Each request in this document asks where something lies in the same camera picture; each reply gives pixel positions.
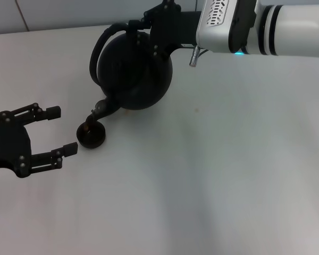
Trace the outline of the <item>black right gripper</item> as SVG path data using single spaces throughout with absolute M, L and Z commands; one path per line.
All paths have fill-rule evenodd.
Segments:
M 200 11 L 182 11 L 174 0 L 163 0 L 145 11 L 140 20 L 130 20 L 127 40 L 133 51 L 169 58 L 177 49 L 197 46 Z M 138 30 L 150 29 L 150 34 Z

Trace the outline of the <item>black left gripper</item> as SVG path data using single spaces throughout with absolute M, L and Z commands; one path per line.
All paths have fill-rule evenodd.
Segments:
M 9 111 L 0 112 L 0 168 L 12 170 L 17 177 L 61 169 L 63 157 L 78 152 L 76 142 L 50 152 L 31 155 L 31 143 L 24 125 L 61 117 L 60 106 L 43 110 L 38 103 Z

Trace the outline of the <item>small black teacup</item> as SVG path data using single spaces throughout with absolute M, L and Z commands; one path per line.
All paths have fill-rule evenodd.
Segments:
M 91 125 L 82 123 L 77 129 L 79 143 L 87 149 L 95 149 L 101 146 L 106 139 L 106 130 L 102 123 L 94 122 Z

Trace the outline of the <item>black round teapot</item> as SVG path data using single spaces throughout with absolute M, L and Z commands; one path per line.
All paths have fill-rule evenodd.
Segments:
M 120 108 L 138 111 L 159 102 L 172 80 L 171 58 L 133 51 L 125 23 L 115 23 L 99 37 L 91 54 L 89 72 L 105 99 L 87 117 L 87 125 L 112 115 Z

